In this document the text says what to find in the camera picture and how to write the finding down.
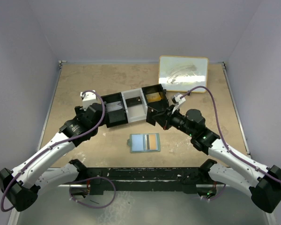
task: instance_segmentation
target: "white wall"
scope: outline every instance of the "white wall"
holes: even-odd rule
[[[252,157],[281,167],[281,0],[261,3],[227,65]]]
[[[0,0],[0,170],[35,152],[57,66],[28,2]],[[1,225],[9,214],[0,211]]]
[[[261,0],[29,0],[59,60],[227,60]]]

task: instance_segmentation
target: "wooden work surface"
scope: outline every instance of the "wooden work surface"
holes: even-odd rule
[[[42,146],[50,141],[65,121],[75,116],[74,107],[82,105],[80,91],[96,90],[101,96],[158,84],[158,64],[66,64],[63,65],[54,96]],[[222,66],[209,64],[207,87],[214,95],[225,140],[246,154],[242,133],[234,111]],[[168,92],[167,98],[172,104]],[[218,133],[214,108],[208,92],[192,93],[181,108],[199,109],[206,126]],[[161,152],[130,153],[130,134],[159,133]],[[81,160],[87,167],[197,167],[208,158],[190,143],[190,137],[171,128],[164,131],[139,121],[117,127],[99,128],[98,134],[60,158],[53,167],[62,167],[71,159]]]

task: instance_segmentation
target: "open box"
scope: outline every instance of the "open box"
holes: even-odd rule
[[[122,92],[128,123],[145,120],[147,116],[147,102],[141,88]]]
[[[105,122],[108,128],[145,120],[148,106],[158,112],[169,106],[161,84],[105,95],[102,99],[106,103]]]

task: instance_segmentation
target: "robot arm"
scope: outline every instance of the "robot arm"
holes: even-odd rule
[[[199,110],[191,109],[185,116],[182,115],[179,112],[181,104],[177,102],[181,96],[174,96],[175,105],[169,106],[163,112],[148,108],[147,122],[152,125],[157,122],[164,130],[175,127],[191,136],[191,143],[197,150],[231,167],[227,168],[214,160],[208,160],[206,172],[212,180],[242,191],[251,197],[260,209],[268,213],[273,212],[281,201],[281,169],[275,165],[269,168],[227,145],[219,135],[205,126],[205,118]]]
[[[66,121],[40,151],[11,171],[6,168],[0,171],[2,199],[6,196],[17,211],[27,209],[38,195],[50,188],[75,180],[81,172],[81,166],[73,163],[51,172],[46,170],[83,141],[95,136],[98,126],[104,124],[104,104],[96,103],[97,94],[90,92],[93,94],[82,93],[83,108],[75,109],[76,116]],[[1,210],[9,210],[4,209],[3,201]]]

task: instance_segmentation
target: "metal edge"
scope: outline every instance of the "metal edge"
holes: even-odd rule
[[[105,65],[105,64],[158,64],[159,61],[106,61],[106,62],[102,62],[102,61],[86,61],[86,62],[72,62],[72,61],[67,61],[65,63],[63,63],[63,65],[65,64],[78,64],[78,65],[81,65],[81,64],[90,64],[90,65],[93,65],[93,64],[100,64],[100,65]]]
[[[265,213],[268,225],[278,225],[275,214],[274,213]]]
[[[7,225],[17,225],[19,216],[20,216],[20,212],[13,209],[10,213],[10,217],[9,217]]]
[[[223,184],[217,184],[217,187],[224,187]],[[196,188],[212,188],[213,184],[196,184]]]
[[[245,135],[244,135],[243,125],[242,125],[242,123],[241,123],[241,121],[240,121],[240,117],[239,117],[239,114],[238,114],[237,106],[236,106],[236,103],[235,103],[235,100],[234,100],[234,96],[233,96],[233,93],[232,93],[232,90],[231,90],[231,86],[230,86],[230,82],[229,82],[229,79],[228,79],[226,67],[225,67],[225,64],[224,64],[223,62],[221,62],[220,64],[222,65],[223,72],[224,72],[224,74],[225,74],[225,78],[226,78],[227,86],[228,86],[229,93],[230,93],[230,96],[231,96],[231,99],[232,99],[234,111],[235,111],[235,114],[236,114],[236,117],[237,117],[237,121],[238,121],[240,130],[241,130],[241,132],[242,132],[243,141],[244,141],[244,146],[245,146],[247,155],[248,155],[249,157],[251,157],[251,154],[250,154],[250,151],[249,151],[249,147],[248,147],[248,144],[247,144],[247,140],[246,140]]]
[[[47,126],[47,122],[48,122],[48,119],[49,119],[50,111],[51,111],[51,108],[52,108],[54,96],[55,96],[57,85],[58,85],[58,82],[59,82],[61,70],[62,70],[62,68],[59,70],[59,74],[58,74],[56,84],[55,84],[55,87],[54,87],[54,90],[53,90],[52,98],[51,98],[50,105],[49,105],[49,108],[48,108],[48,111],[47,111],[47,114],[46,114],[46,118],[45,118],[45,121],[44,121],[43,129],[42,129],[42,132],[41,132],[41,136],[39,138],[39,142],[38,142],[38,145],[37,145],[36,152],[38,152],[41,148],[41,144],[42,144],[42,141],[43,141],[44,133],[45,133],[45,130],[46,130],[46,126]]]

